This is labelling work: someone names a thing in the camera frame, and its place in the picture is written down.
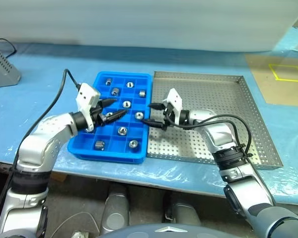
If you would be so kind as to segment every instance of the black cable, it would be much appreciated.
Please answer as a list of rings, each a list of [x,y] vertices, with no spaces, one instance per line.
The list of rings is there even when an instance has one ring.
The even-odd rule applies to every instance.
[[[15,46],[14,46],[10,41],[8,41],[7,39],[5,39],[5,38],[0,38],[0,41],[7,41],[7,42],[13,47],[13,52],[10,53],[9,55],[7,55],[6,58],[8,58],[8,57],[14,55],[14,54],[17,52]]]
[[[173,125],[175,127],[182,128],[182,129],[194,129],[194,128],[201,127],[201,126],[206,126],[206,125],[214,125],[214,124],[218,124],[218,123],[229,123],[229,124],[232,125],[232,127],[234,129],[234,135],[235,135],[236,143],[237,143],[238,146],[240,146],[236,125],[231,120],[217,120],[217,121],[206,122],[206,123],[203,123],[203,124],[202,124],[202,122],[200,122],[200,123],[195,124],[195,125],[177,125],[176,123],[174,123],[171,120],[171,118],[169,117],[168,114],[166,114],[166,118],[170,122],[171,125]]]
[[[16,170],[16,164],[17,164],[17,161],[18,161],[18,156],[19,156],[19,149],[20,149],[20,146],[21,146],[21,143],[25,140],[26,137],[28,137],[30,135],[30,133],[32,132],[32,130],[37,126],[37,124],[43,119],[43,117],[45,117],[45,115],[50,111],[50,109],[55,105],[55,103],[58,101],[62,91],[63,91],[63,88],[64,88],[64,85],[65,85],[65,80],[66,80],[66,74],[68,73],[68,75],[70,76],[70,78],[72,79],[73,83],[75,84],[76,87],[79,87],[80,84],[78,84],[75,79],[73,78],[71,72],[68,70],[68,69],[65,69],[64,72],[63,72],[63,78],[62,78],[62,81],[61,81],[61,84],[60,84],[60,87],[59,87],[59,91],[57,92],[54,100],[52,101],[52,103],[49,105],[49,107],[44,111],[44,113],[33,123],[33,125],[28,129],[28,131],[26,132],[26,134],[24,135],[24,137],[21,139],[21,142],[18,146],[18,149],[16,151],[16,154],[15,154],[15,157],[14,157],[14,160],[13,160],[13,164],[12,164],[12,167],[11,167],[11,170],[10,170],[10,173],[8,175],[8,178],[4,184],[4,187],[3,187],[3,190],[0,194],[0,205],[1,203],[3,202],[4,200],[4,197],[6,195],[6,192],[10,186],[10,183],[11,183],[11,180],[12,180],[12,176],[13,176],[13,173],[14,171]]]
[[[212,120],[212,119],[215,119],[215,118],[219,118],[219,117],[232,117],[232,118],[236,118],[236,119],[239,119],[244,124],[244,126],[246,127],[246,130],[247,130],[247,133],[248,133],[248,138],[249,139],[248,139],[247,145],[249,144],[249,146],[248,146],[248,149],[249,149],[250,143],[251,143],[251,132],[250,132],[250,129],[249,129],[249,126],[247,125],[247,123],[242,118],[240,118],[238,116],[230,115],[230,114],[222,114],[222,115],[216,115],[216,116],[210,117],[210,118],[208,118],[206,120],[201,121],[200,123],[198,123],[196,125],[177,125],[176,123],[174,123],[171,120],[171,118],[169,117],[169,115],[166,114],[166,118],[170,122],[171,125],[173,125],[175,127],[183,128],[183,129],[193,129],[193,128],[197,128],[197,127],[200,127],[200,126],[207,126],[207,125],[213,125],[213,124],[218,124],[218,123],[230,123],[232,125],[232,127],[233,127],[233,130],[234,130],[234,135],[235,135],[236,143],[237,143],[238,146],[240,146],[240,142],[239,142],[239,138],[238,138],[238,134],[237,134],[237,128],[236,128],[236,125],[232,121],[230,121],[230,120],[216,120],[216,121],[212,121],[212,122],[207,122],[209,120]],[[266,183],[263,181],[262,177],[258,173],[257,169],[251,163],[249,157],[247,156],[247,152],[246,151],[245,151],[245,155],[246,155],[245,157],[246,157],[247,162],[251,165],[251,167],[253,168],[255,174],[257,175],[257,177],[259,178],[259,180],[262,182],[263,186],[266,188],[268,194],[270,195],[270,197],[272,199],[273,205],[276,206],[276,201],[275,201],[273,195],[271,194],[271,192],[268,189]]]

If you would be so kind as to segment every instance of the metal cylinder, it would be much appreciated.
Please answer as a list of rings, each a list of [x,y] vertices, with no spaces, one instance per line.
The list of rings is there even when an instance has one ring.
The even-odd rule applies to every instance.
[[[139,91],[139,97],[144,98],[146,96],[146,91],[145,90],[140,90]]]
[[[112,82],[112,79],[111,78],[106,78],[105,85],[110,86],[111,85],[111,82]]]
[[[95,150],[104,150],[105,149],[105,142],[102,140],[97,140],[95,143]]]
[[[111,95],[118,96],[119,95],[119,88],[113,88],[113,90],[111,91]]]
[[[101,235],[129,226],[129,202],[126,188],[114,184],[110,190],[101,219]]]

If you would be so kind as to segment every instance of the gray device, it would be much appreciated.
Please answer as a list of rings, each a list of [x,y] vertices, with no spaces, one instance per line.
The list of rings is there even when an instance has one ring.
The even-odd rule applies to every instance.
[[[15,85],[20,78],[21,73],[0,52],[0,87]]]

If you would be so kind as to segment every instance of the table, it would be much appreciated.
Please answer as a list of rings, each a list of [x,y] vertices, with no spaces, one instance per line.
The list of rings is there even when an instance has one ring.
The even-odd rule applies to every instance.
[[[260,54],[295,57],[298,29],[292,28],[274,51]],[[20,139],[48,107],[70,69],[78,82],[92,84],[100,71],[178,71],[243,75],[284,167],[260,170],[277,202],[298,204],[298,107],[266,104],[242,53],[17,44],[11,58],[21,72],[18,85],[0,88],[0,162],[12,163]],[[68,80],[49,115],[77,111],[74,85]],[[54,171],[79,176],[223,196],[224,183],[214,165],[147,158],[141,165],[80,160],[61,149]]]

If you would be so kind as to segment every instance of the floor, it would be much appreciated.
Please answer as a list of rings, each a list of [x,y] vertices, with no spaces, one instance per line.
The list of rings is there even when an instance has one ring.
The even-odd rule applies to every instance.
[[[110,182],[92,178],[67,176],[64,182],[51,180],[47,199],[49,207],[46,237],[67,217],[81,212],[90,212],[101,223],[102,211],[107,198]],[[130,195],[131,225],[161,223],[163,219],[163,197],[165,190],[128,185]],[[244,238],[254,238],[251,227],[238,219],[230,210],[225,199],[178,193],[197,210],[203,226],[231,233]],[[89,231],[91,237],[97,235],[90,217],[81,214],[69,220],[55,234],[54,238],[67,238],[75,230]]]

